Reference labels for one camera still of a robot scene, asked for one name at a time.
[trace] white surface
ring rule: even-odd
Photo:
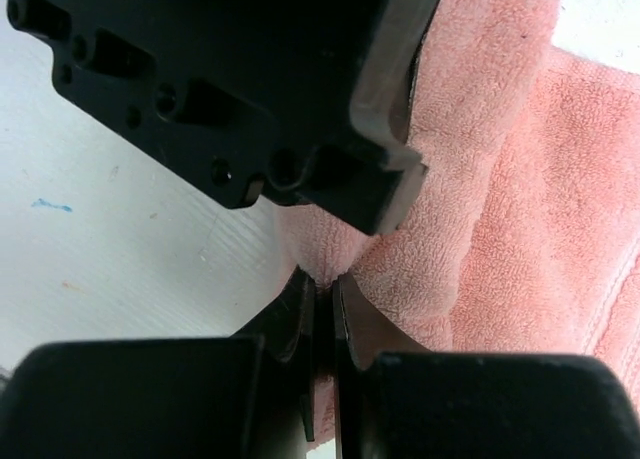
[[[563,0],[554,43],[640,72],[634,4]],[[269,302],[268,203],[222,210],[58,98],[49,50],[4,18],[0,43],[0,365],[54,340],[226,334]]]

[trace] blue mark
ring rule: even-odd
[[[31,207],[49,207],[51,209],[60,209],[61,211],[64,211],[64,212],[73,212],[73,209],[71,209],[69,206],[58,206],[56,204],[51,204],[50,202],[45,201],[44,199],[38,199],[36,202],[31,204]]]

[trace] folded towel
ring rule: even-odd
[[[406,223],[367,239],[305,207],[280,212],[283,235],[321,284],[351,268],[431,349],[593,354],[637,402],[640,77],[553,48],[559,1],[442,0],[409,142],[430,171]]]

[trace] black mechanical component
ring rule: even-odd
[[[300,271],[227,339],[44,346],[0,397],[0,457],[305,457],[313,382],[336,383],[338,458],[640,456],[633,408],[595,359],[439,354],[351,276]]]
[[[8,0],[63,97],[227,208],[260,194],[394,231],[426,167],[403,145],[439,0]]]

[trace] stain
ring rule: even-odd
[[[49,209],[58,209],[64,212],[73,212],[73,209],[71,209],[69,206],[51,204],[49,201],[45,201],[44,199],[38,199],[33,204],[31,204],[31,207],[48,207]]]
[[[111,174],[109,174],[109,182],[113,182],[118,177],[118,172],[120,172],[120,166],[116,166],[111,169]]]
[[[79,288],[78,286],[71,284],[68,281],[62,281],[62,287],[64,287],[65,289],[69,289],[70,291],[75,291],[75,292],[84,292],[81,288]]]

